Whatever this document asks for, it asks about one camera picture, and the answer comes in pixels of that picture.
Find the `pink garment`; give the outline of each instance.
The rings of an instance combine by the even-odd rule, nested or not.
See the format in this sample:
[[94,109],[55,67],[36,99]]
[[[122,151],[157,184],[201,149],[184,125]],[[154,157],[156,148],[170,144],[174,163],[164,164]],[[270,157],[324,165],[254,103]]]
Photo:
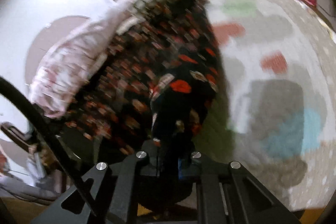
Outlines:
[[99,20],[88,20],[52,46],[30,85],[29,100],[44,115],[59,118],[80,88],[105,61],[103,51],[136,0],[117,0]]

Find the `floral fabric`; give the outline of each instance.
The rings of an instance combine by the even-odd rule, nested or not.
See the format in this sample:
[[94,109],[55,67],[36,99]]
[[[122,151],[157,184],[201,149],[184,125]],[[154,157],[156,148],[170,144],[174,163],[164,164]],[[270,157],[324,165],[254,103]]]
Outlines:
[[217,46],[201,0],[138,0],[139,23],[113,37],[107,60],[60,121],[66,131],[134,153],[199,133],[217,91]]

